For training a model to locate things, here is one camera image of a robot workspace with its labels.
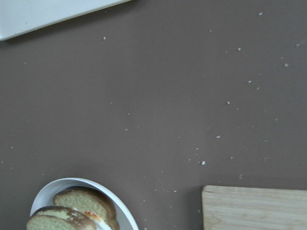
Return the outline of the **bread slice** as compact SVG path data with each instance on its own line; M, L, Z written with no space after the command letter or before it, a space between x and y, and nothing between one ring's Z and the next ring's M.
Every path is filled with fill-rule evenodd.
M62 206L38 209L28 220L27 230L95 230L96 224L85 214Z
M68 187L53 197L56 206L92 211L99 215L112 230L119 230L116 209L111 199L105 194L89 187Z

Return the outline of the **cream rabbit tray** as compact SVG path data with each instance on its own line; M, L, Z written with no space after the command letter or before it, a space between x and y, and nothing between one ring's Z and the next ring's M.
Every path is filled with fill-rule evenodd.
M1 0L0 40L124 3L124 0Z

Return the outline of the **fried egg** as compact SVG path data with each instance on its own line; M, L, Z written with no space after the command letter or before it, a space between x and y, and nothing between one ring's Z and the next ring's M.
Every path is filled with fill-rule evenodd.
M95 223L97 230L111 230L111 227L96 213L88 210L81 211L75 207L73 207L72 209L81 212L85 214L87 217L89 217Z

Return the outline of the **white plate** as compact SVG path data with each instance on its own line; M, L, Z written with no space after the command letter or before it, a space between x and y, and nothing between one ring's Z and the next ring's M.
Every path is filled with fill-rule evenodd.
M30 216L32 216L38 209L52 205L53 196L55 194L72 186L89 187L105 194L111 199L111 201L115 206L117 221L119 223L120 229L121 230L139 229L133 215L126 207L126 205L120 200L119 197L117 197L113 192L111 192L108 188L104 187L103 185L83 178L61 178L46 184L36 195L32 203Z

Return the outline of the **wooden cutting board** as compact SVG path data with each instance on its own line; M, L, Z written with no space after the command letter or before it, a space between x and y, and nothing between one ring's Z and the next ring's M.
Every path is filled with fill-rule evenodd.
M305 230L305 190L207 185L202 190L205 230Z

